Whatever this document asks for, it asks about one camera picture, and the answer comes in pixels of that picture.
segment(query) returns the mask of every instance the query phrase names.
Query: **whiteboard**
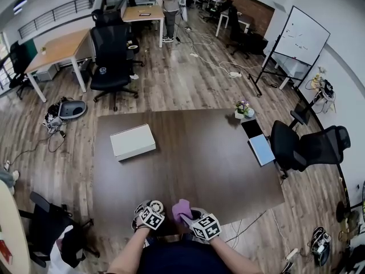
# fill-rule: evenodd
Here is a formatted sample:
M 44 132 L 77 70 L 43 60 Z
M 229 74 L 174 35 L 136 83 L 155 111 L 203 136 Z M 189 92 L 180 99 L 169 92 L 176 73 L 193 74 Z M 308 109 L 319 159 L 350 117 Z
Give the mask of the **whiteboard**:
M 323 26 L 293 6 L 274 51 L 313 65 L 329 36 Z

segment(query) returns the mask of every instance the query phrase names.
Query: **white pot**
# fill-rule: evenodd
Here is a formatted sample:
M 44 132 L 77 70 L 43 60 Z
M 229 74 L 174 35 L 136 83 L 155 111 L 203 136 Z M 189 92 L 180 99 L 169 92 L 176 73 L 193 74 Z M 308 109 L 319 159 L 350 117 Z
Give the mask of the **white pot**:
M 243 114 L 240 114 L 237 110 L 234 111 L 234 117 L 236 119 L 242 120 L 245 116 Z
M 252 118 L 254 114 L 255 114 L 255 111 L 253 110 L 253 108 L 249 107 L 248 110 L 247 110 L 246 118 Z

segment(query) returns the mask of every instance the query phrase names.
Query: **ceiling light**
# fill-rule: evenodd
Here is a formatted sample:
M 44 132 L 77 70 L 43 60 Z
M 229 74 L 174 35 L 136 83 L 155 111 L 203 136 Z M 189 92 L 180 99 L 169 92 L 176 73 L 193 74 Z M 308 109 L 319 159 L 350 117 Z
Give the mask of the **ceiling light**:
M 14 12 L 14 15 L 17 15 L 19 12 L 21 12 L 23 9 L 19 8 L 17 11 Z
M 14 11 L 22 7 L 25 3 L 27 3 L 27 0 L 18 0 L 14 5 Z

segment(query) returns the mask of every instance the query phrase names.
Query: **window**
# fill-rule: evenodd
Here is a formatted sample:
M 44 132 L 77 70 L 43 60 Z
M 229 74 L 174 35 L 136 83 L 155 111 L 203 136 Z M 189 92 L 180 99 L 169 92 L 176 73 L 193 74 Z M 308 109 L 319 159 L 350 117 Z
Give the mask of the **window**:
M 9 53 L 9 50 L 6 47 L 5 40 L 4 40 L 4 35 L 3 35 L 3 33 L 0 33 L 0 59 L 7 56 L 8 53 Z M 13 75 L 14 75 L 14 69 L 13 69 L 13 64 L 11 63 L 10 58 L 8 60 L 6 60 L 6 62 L 4 64 L 4 68 L 2 68 L 0 70 L 0 88 L 1 89 L 2 89 L 3 86 L 5 86 L 9 83 L 9 78 L 6 75 L 4 69 L 6 70 L 6 72 L 12 78 Z

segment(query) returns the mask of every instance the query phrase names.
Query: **brick wall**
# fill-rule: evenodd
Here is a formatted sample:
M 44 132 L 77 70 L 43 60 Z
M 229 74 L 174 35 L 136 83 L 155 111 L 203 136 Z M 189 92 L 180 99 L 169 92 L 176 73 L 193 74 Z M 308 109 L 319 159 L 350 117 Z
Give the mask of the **brick wall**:
M 271 18 L 273 17 L 274 9 L 257 0 L 232 1 L 239 12 L 253 17 L 254 20 L 250 28 L 256 29 L 259 34 L 264 36 L 269 27 Z

